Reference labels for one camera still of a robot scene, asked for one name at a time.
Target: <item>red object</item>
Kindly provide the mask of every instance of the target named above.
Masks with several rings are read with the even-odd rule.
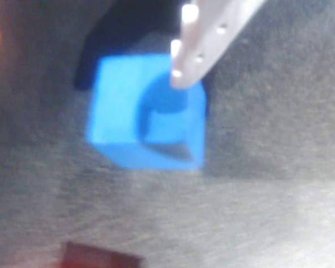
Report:
[[[140,257],[69,242],[60,268],[141,268]]]

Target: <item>cube face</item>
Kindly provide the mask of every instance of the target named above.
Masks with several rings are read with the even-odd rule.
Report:
[[[87,140],[130,169],[203,165],[205,93],[170,87],[168,54],[114,56],[97,71]]]

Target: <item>metal surface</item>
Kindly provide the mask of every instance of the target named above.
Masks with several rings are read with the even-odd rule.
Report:
[[[171,85],[187,88],[213,67],[266,0],[192,0],[171,43]]]

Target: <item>blue block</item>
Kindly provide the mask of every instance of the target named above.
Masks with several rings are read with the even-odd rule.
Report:
[[[118,166],[164,170],[203,166],[203,86],[172,89],[170,68],[169,54],[101,60],[86,138]]]

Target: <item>cylindrical hole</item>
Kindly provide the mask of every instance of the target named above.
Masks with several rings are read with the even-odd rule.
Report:
[[[202,53],[200,53],[200,54],[198,54],[197,56],[196,56],[196,58],[195,58],[195,61],[197,62],[197,63],[202,63],[203,62],[203,60],[204,60],[204,55],[202,54]]]
[[[217,33],[219,35],[224,35],[227,31],[227,27],[228,27],[227,23],[222,23],[221,25],[218,26]]]

